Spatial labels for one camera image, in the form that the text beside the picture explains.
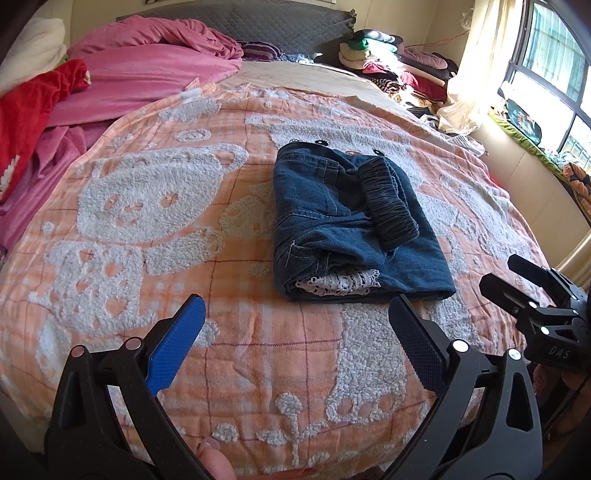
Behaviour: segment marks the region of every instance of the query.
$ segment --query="orange bedspread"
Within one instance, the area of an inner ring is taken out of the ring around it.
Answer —
[[[273,287],[272,169],[292,138],[377,148],[397,162],[458,290],[420,312],[478,349],[523,347],[478,282],[492,271],[515,283],[512,253],[545,260],[480,160],[357,98],[207,85],[118,120],[10,254],[0,274],[0,382],[23,412],[48,418],[73,345],[117,348],[197,293],[206,325],[159,395],[191,448],[212,435],[239,475],[310,466],[342,478],[395,457],[431,398],[387,305],[289,303]],[[141,455],[121,395],[113,398]]]

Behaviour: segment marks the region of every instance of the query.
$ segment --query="gray headboard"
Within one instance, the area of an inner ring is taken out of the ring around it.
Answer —
[[[196,18],[236,40],[266,41],[285,53],[306,53],[339,64],[339,43],[353,34],[356,13],[290,0],[201,0],[138,13],[176,20]]]

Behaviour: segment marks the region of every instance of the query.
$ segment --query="denim jeans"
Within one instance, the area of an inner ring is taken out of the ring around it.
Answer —
[[[445,299],[455,293],[437,238],[394,162],[293,141],[277,153],[274,280],[290,300]],[[375,269],[366,294],[318,296],[296,284],[355,267]]]

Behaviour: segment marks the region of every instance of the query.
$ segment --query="striped pillow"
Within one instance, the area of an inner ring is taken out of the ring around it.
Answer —
[[[264,41],[239,41],[244,55],[243,60],[246,61],[275,61],[283,51],[271,43]]]

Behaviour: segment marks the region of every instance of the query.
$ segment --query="red towel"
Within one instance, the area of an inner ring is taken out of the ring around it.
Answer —
[[[403,84],[410,85],[416,91],[421,92],[431,100],[435,100],[436,102],[445,102],[447,100],[447,90],[445,87],[440,87],[430,80],[417,77],[409,72],[403,72],[398,76]]]
[[[0,201],[5,201],[27,171],[33,150],[54,105],[90,85],[83,60],[24,82],[0,99]]]

